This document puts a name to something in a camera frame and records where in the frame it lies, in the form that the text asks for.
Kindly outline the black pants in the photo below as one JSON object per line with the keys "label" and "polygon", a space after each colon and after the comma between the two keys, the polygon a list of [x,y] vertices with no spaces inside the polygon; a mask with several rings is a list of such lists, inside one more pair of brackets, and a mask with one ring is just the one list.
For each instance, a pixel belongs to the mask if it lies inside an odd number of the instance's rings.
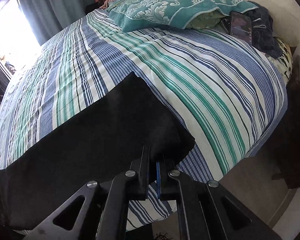
{"label": "black pants", "polygon": [[134,73],[0,170],[0,223],[34,229],[85,183],[112,180],[140,159],[181,162],[195,139]]}

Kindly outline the dark wooden nightstand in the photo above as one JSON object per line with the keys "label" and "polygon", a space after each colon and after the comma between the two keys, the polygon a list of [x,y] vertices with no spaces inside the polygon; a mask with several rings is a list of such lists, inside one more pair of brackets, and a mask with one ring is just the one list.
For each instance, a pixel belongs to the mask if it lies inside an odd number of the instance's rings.
{"label": "dark wooden nightstand", "polygon": [[287,95],[287,111],[274,132],[274,157],[280,171],[273,179],[283,179],[289,189],[297,189],[300,188],[300,56],[296,57]]}

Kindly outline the striped bed sheet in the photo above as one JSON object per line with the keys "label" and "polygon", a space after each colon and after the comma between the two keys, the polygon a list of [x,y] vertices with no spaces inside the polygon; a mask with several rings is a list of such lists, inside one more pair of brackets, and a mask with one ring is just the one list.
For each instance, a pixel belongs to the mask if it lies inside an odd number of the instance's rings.
{"label": "striped bed sheet", "polygon": [[286,81],[264,53],[216,30],[125,33],[104,10],[66,27],[18,70],[0,106],[0,170],[128,74],[142,78],[195,139],[179,163],[220,180],[255,154],[287,109]]}

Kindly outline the dark clothes by pillow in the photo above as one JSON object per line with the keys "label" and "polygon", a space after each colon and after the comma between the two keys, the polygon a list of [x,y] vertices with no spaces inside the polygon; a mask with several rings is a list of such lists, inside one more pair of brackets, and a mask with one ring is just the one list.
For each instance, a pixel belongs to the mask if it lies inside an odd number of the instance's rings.
{"label": "dark clothes by pillow", "polygon": [[[270,16],[268,9],[256,2],[253,2],[253,4],[257,6],[256,9],[243,13],[251,19],[253,30],[252,46],[277,59],[282,56],[282,49],[273,37],[273,18]],[[220,25],[229,34],[230,16],[223,18]]]}

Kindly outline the black smartphone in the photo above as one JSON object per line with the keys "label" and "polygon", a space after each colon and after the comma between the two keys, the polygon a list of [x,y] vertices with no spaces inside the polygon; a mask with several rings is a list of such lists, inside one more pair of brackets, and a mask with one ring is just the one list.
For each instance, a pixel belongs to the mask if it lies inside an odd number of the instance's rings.
{"label": "black smartphone", "polygon": [[249,45],[253,45],[253,30],[250,17],[232,11],[230,13],[229,34],[247,42]]}

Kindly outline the teal patterned pillow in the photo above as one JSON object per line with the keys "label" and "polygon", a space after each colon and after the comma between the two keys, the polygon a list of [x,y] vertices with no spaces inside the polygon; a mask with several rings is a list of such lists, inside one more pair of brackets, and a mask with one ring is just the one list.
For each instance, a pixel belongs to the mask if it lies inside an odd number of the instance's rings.
{"label": "teal patterned pillow", "polygon": [[161,27],[212,28],[233,11],[244,14],[256,8],[245,0],[115,0],[107,11],[122,31],[130,32]]}

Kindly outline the blue curtain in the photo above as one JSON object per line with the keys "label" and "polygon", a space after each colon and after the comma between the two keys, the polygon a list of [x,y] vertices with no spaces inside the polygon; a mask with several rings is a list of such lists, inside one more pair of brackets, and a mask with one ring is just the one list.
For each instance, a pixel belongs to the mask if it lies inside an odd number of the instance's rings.
{"label": "blue curtain", "polygon": [[19,0],[40,45],[85,16],[94,0]]}

